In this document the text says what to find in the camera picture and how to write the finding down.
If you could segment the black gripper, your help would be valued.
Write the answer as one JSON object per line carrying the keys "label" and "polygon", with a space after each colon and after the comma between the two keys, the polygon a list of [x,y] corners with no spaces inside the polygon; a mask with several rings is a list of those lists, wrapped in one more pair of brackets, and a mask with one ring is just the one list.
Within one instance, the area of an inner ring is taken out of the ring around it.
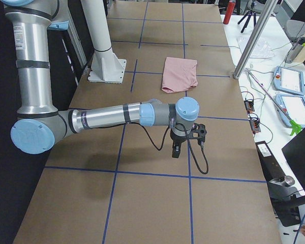
{"label": "black gripper", "polygon": [[187,140],[186,136],[178,136],[173,131],[170,132],[170,137],[173,140],[172,157],[179,158],[181,152],[181,144]]}

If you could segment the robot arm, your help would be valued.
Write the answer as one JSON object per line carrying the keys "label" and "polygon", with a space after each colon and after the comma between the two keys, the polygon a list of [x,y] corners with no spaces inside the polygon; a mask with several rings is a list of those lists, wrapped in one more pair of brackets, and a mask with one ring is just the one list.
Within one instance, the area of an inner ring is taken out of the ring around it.
{"label": "robot arm", "polygon": [[66,31],[70,24],[67,1],[3,1],[13,26],[21,106],[10,136],[27,154],[51,150],[58,142],[85,130],[128,124],[142,128],[165,126],[172,139],[172,156],[178,158],[184,142],[205,141],[205,127],[196,123],[198,102],[190,97],[175,103],[152,99],[98,109],[57,107],[51,90],[49,31]]}

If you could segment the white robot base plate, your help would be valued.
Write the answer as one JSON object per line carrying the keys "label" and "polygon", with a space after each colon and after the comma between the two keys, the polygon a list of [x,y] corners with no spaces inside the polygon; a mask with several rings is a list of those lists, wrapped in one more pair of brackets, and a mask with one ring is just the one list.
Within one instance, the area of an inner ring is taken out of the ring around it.
{"label": "white robot base plate", "polygon": [[127,61],[113,52],[103,1],[83,0],[81,4],[94,47],[88,80],[122,83]]}

